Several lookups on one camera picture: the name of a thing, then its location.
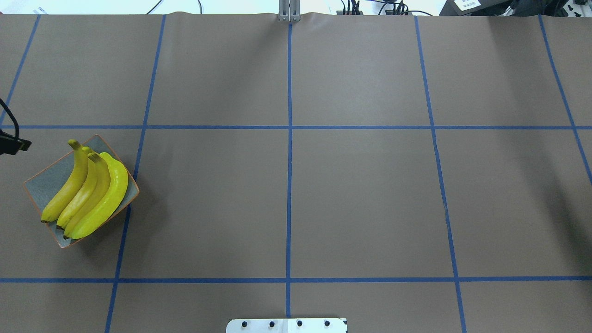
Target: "banana tip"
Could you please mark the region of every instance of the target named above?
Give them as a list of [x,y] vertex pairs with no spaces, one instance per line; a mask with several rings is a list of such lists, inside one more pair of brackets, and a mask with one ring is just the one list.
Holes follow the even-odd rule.
[[101,156],[95,152],[88,154],[88,158],[95,163],[101,160]]
[[72,149],[80,149],[81,148],[80,143],[78,143],[78,141],[76,141],[74,139],[68,140],[68,145],[70,145],[70,147],[72,147]]

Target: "banana bunch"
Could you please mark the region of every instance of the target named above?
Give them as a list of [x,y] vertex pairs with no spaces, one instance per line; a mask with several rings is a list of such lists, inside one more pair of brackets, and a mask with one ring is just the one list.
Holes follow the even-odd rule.
[[117,209],[127,190],[127,169],[109,153],[100,154],[69,140],[74,169],[41,214],[44,223],[57,221],[64,238],[79,239],[97,230]]

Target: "blue tape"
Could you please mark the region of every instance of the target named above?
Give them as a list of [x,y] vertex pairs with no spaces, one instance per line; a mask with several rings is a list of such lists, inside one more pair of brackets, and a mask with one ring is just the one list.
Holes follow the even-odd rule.
[[[442,176],[442,164],[440,163],[440,152],[438,151],[437,145],[437,137],[436,137],[436,127],[434,124],[434,116],[432,112],[432,100],[430,99],[430,89],[427,84],[427,74],[426,74],[426,65],[424,62],[423,57],[423,48],[422,48],[422,37],[419,31],[419,22],[417,20],[417,16],[414,17],[415,19],[415,31],[417,34],[417,47],[419,49],[419,60],[422,66],[422,76],[423,76],[423,88],[426,93],[426,102],[427,102],[427,113],[430,118],[430,126],[432,130],[432,143],[434,146],[434,154],[436,155],[436,168],[438,171],[438,180],[440,182],[440,193],[442,195],[442,203],[444,205],[444,214],[446,218],[446,229],[448,231],[448,247],[450,250],[450,258],[452,261],[452,272],[454,274],[454,278],[458,278],[458,268],[456,266],[456,254],[454,250],[454,241],[452,239],[452,227],[450,224],[450,215],[448,213],[448,201],[446,199],[446,189],[444,187],[444,177]],[[461,286],[458,281],[455,282],[456,287],[456,300],[458,302],[458,312],[460,315],[461,320],[461,330],[463,333],[466,333],[466,322],[465,322],[465,312],[464,307],[462,305],[462,295],[461,295]]]
[[[156,79],[156,69],[158,67],[158,58],[160,56],[160,47],[162,45],[162,36],[165,32],[166,15],[162,16],[160,23],[160,34],[158,37],[158,44],[156,46],[156,55],[154,58],[154,66],[152,68],[152,77],[150,78],[150,88],[148,90],[148,98],[146,100],[146,111],[144,112],[144,121],[142,124],[142,132],[140,135],[140,143],[138,144],[138,153],[136,155],[136,165],[134,167],[134,179],[137,179],[138,169],[140,168],[140,160],[142,156],[142,149],[144,146],[144,137],[146,135],[146,125],[148,123],[148,116],[150,113],[150,102],[152,101],[152,91],[154,89],[154,81]],[[132,206],[127,209],[126,220],[123,223],[123,232],[121,233],[121,242],[119,253],[117,255],[117,266],[115,267],[115,280],[113,281],[113,289],[111,291],[111,300],[109,302],[109,312],[107,313],[107,321],[105,323],[105,333],[109,333],[111,329],[111,318],[113,317],[113,310],[115,308],[115,299],[117,297],[117,286],[119,284],[119,276],[121,273],[121,262],[123,261],[123,252],[126,248],[127,228],[130,224]]]
[[[9,129],[12,125],[1,125]],[[22,129],[213,129],[213,130],[431,130],[430,125],[20,125]],[[572,130],[572,126],[435,125],[436,130]],[[576,126],[592,130],[592,126]]]
[[[12,94],[14,93],[14,89],[17,87],[17,81],[19,76],[21,76],[22,67],[25,65],[25,60],[27,58],[27,54],[29,53],[29,49],[31,48],[31,43],[33,43],[33,37],[35,37],[35,32],[37,32],[37,27],[39,26],[39,20],[41,19],[41,15],[38,15],[35,19],[35,24],[33,25],[33,29],[31,30],[31,34],[29,35],[29,40],[27,42],[27,46],[25,46],[25,52],[23,52],[21,57],[21,62],[18,64],[17,73],[14,75],[14,80],[12,80],[12,85],[10,86],[10,91],[8,91],[8,96],[6,98],[6,105],[10,106],[10,100],[12,99]],[[0,114],[0,125],[4,121],[4,116],[6,115],[6,111],[2,110],[2,114]]]
[[[291,283],[438,283],[438,282],[592,281],[592,276],[469,276],[469,277],[293,277]],[[0,278],[0,283],[113,283],[114,278]],[[119,278],[118,283],[285,283],[283,277],[253,278]]]
[[545,47],[547,49],[547,55],[549,56],[549,62],[551,63],[551,69],[553,70],[553,75],[555,75],[555,80],[557,81],[557,87],[559,87],[559,93],[561,94],[561,99],[563,100],[563,105],[565,106],[565,111],[567,112],[567,117],[570,120],[571,128],[574,131],[575,142],[578,145],[578,149],[580,150],[580,155],[582,156],[582,161],[584,162],[584,168],[586,169],[586,173],[588,174],[588,180],[590,184],[592,184],[592,172],[590,171],[590,166],[588,165],[588,159],[584,153],[584,147],[580,141],[580,135],[578,134],[578,130],[575,126],[574,117],[571,114],[570,105],[567,103],[567,97],[565,97],[565,91],[563,90],[563,85],[561,84],[561,80],[559,79],[559,73],[557,72],[557,68],[555,67],[555,62],[553,61],[553,55],[551,54],[551,48],[549,47],[549,40],[547,39],[547,32],[545,31],[545,25],[543,23],[543,16],[539,14],[539,24],[540,30],[543,34],[543,40],[545,41]]
[[286,202],[286,318],[291,316],[292,276],[292,24],[288,24],[288,186]]

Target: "square plate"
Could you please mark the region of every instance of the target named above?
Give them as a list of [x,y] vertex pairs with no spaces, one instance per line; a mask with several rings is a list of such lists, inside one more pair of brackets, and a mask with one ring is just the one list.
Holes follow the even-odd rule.
[[[109,144],[103,140],[100,135],[92,136],[86,142],[82,144],[83,146],[89,146],[97,153],[108,152],[113,158],[117,159],[121,162],[121,159],[117,154],[111,149]],[[62,188],[70,173],[72,172],[72,168],[74,167],[74,155],[72,154],[73,151],[69,152],[68,154],[64,155],[56,162],[48,166],[47,168],[43,169],[41,172],[36,174],[35,176],[31,177],[29,180],[23,183],[25,187],[25,191],[29,195],[29,198],[35,205],[35,208],[39,212],[41,216],[41,212],[47,206],[49,201],[56,195],[56,193]],[[140,189],[136,184],[136,181],[131,176],[130,172],[127,172],[128,176],[128,185],[126,194],[115,210],[115,212],[105,221],[103,224],[107,223],[111,220],[115,215],[119,214],[125,207],[127,207],[140,193]],[[52,232],[52,235],[56,239],[58,245],[61,248],[66,248],[74,243],[77,243],[83,238],[80,239],[64,239],[64,231],[58,229],[56,227],[56,221],[47,223],[48,229]]]

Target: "sticker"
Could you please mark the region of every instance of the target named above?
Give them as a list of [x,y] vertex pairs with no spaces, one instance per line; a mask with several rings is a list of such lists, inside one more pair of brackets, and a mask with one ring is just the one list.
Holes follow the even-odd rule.
[[461,11],[466,11],[481,5],[479,0],[454,0],[454,3]]
[[41,8],[41,7],[37,7],[37,9],[33,10],[33,13],[37,14],[37,15],[41,15],[41,14],[45,14],[47,15],[47,12],[45,11],[45,9]]

